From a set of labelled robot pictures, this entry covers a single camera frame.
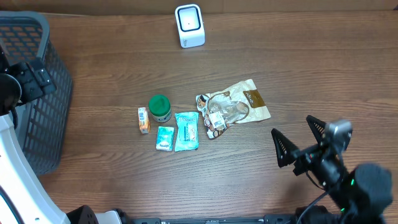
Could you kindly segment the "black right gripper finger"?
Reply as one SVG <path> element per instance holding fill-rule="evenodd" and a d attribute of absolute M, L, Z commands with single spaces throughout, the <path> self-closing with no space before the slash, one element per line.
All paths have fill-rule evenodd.
<path fill-rule="evenodd" d="M 280 168 L 294 163 L 300 149 L 276 128 L 271 131 L 277 154 L 277 163 Z"/>
<path fill-rule="evenodd" d="M 319 120 L 318 118 L 308 115 L 306 121 L 317 140 L 318 145 L 323 145 L 323 140 L 325 138 L 325 126 L 326 122 Z"/>

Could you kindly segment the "cream brown snack pouch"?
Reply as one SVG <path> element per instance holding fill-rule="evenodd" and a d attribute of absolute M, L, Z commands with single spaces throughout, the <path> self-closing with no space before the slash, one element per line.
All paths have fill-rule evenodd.
<path fill-rule="evenodd" d="M 269 119 L 271 114 L 252 79 L 238 82 L 223 91 L 196 96 L 209 139 L 220 137 L 235 124 Z"/>

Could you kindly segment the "teal snack packet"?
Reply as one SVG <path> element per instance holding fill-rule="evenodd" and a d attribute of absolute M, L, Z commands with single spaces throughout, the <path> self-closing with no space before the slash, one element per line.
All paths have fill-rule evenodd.
<path fill-rule="evenodd" d="M 198 113 L 192 111 L 176 113 L 175 119 L 178 127 L 175 152 L 198 149 Z"/>

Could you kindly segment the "small orange carton box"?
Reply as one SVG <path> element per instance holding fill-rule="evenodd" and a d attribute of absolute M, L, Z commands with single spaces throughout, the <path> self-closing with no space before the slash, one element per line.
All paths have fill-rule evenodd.
<path fill-rule="evenodd" d="M 150 133 L 150 120 L 145 107 L 138 108 L 139 130 L 142 134 Z"/>

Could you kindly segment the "small teal tissue pack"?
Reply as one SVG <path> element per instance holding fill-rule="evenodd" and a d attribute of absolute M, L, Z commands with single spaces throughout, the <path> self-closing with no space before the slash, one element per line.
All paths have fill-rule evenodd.
<path fill-rule="evenodd" d="M 173 151 L 175 128 L 159 126 L 155 148 L 159 151 Z"/>

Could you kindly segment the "green lid seasoning jar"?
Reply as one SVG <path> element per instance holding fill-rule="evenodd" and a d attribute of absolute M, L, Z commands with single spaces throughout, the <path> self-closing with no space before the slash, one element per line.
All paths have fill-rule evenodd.
<path fill-rule="evenodd" d="M 172 115 L 169 99 L 164 95 L 154 95 L 148 104 L 149 111 L 156 122 L 165 123 Z"/>

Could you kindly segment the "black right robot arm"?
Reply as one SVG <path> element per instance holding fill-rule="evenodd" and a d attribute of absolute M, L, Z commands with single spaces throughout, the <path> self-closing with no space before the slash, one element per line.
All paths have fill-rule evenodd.
<path fill-rule="evenodd" d="M 384 223 L 392 203 L 392 174 L 374 163 L 348 171 L 343 153 L 351 141 L 350 121 L 326 123 L 311 115 L 306 121 L 317 143 L 300 150 L 277 129 L 271 131 L 279 167 L 294 165 L 323 193 L 293 214 L 266 215 L 265 223 Z"/>

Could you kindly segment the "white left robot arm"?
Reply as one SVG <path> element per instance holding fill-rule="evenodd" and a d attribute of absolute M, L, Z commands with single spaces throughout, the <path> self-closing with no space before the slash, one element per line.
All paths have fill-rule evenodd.
<path fill-rule="evenodd" d="M 41 58 L 7 66 L 1 73 L 1 223 L 121 223 L 111 210 L 95 213 L 83 205 L 61 211 L 42 187 L 22 152 L 9 113 L 55 91 Z"/>

